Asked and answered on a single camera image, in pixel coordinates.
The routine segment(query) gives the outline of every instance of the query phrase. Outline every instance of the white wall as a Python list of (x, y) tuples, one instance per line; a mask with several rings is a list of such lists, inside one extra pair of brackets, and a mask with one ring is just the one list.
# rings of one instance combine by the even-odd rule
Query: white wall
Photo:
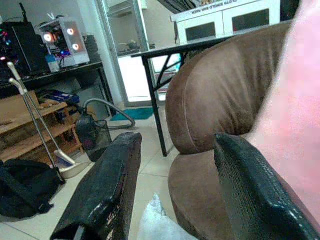
[(55, 17), (75, 17), (80, 31), (86, 32), (79, 6), (74, 0), (0, 0), (0, 15), (4, 21), (8, 18), (22, 17), (19, 3), (23, 4), (26, 16), (33, 26), (50, 21), (47, 13), (53, 13)]
[(113, 71), (113, 62), (110, 53), (110, 46), (106, 39), (102, 23), (99, 18), (98, 8), (94, 0), (76, 0), (80, 7), (81, 16), (88, 34), (93, 34), (99, 48), (99, 53), (104, 66), (104, 71), (109, 83), (113, 101), (115, 104), (123, 102), (119, 80)]
[(22, 16), (19, 3), (23, 3), (28, 20), (33, 26), (49, 21), (47, 13), (53, 13), (54, 16), (63, 15), (76, 18), (83, 34), (93, 34), (97, 41), (113, 100), (116, 104), (123, 101), (94, 0), (0, 0), (0, 15), (4, 21), (8, 18)]

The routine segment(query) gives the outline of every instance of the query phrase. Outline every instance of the cabinet door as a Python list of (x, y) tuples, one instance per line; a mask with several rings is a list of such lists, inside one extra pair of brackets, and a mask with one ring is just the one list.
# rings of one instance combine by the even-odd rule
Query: cabinet door
[(260, 0), (223, 11), (226, 34), (279, 22), (280, 0)]
[(180, 43), (224, 35), (222, 12), (191, 18), (177, 23)]

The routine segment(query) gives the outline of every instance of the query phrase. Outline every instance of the white pc case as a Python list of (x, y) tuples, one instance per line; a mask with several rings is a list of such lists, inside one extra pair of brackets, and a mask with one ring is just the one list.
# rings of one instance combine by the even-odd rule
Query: white pc case
[(90, 62), (76, 19), (59, 17), (39, 27), (42, 40), (60, 68)]

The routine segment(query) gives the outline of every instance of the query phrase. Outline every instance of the person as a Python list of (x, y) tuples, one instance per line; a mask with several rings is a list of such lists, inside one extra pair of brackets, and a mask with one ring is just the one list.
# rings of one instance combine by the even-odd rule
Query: person
[(320, 223), (320, 0), (302, 0), (249, 142)]

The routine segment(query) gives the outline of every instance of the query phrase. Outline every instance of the white cabinet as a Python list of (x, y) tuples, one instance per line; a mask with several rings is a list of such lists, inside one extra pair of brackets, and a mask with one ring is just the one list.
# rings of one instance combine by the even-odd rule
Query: white cabinet
[(171, 16), (180, 43), (274, 25), (280, 22), (281, 0), (220, 0)]

